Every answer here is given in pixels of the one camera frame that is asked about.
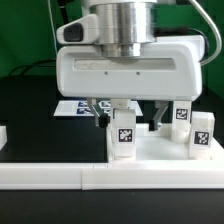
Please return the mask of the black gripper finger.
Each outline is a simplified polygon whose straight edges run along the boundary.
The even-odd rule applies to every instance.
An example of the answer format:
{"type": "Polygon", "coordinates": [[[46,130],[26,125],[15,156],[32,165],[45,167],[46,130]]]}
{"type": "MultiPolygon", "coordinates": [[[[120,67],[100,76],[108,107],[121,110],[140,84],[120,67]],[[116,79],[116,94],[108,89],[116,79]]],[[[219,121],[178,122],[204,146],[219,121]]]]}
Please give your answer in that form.
{"type": "Polygon", "coordinates": [[[95,117],[95,125],[99,128],[106,128],[109,123],[109,116],[100,107],[98,101],[95,98],[88,98],[87,104],[95,117]]]}
{"type": "Polygon", "coordinates": [[[155,108],[157,112],[152,120],[149,121],[149,130],[150,131],[158,131],[159,128],[162,126],[161,119],[169,107],[168,101],[156,101],[155,108]]]}

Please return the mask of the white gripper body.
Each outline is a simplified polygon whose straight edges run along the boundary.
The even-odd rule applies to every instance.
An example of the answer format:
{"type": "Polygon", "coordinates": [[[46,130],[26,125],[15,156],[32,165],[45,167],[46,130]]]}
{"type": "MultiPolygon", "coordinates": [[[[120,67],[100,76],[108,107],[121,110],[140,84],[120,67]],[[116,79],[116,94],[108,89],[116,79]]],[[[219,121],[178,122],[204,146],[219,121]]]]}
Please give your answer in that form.
{"type": "Polygon", "coordinates": [[[66,97],[194,101],[202,92],[199,35],[158,37],[134,58],[106,58],[93,43],[65,44],[57,86],[66,97]]]}

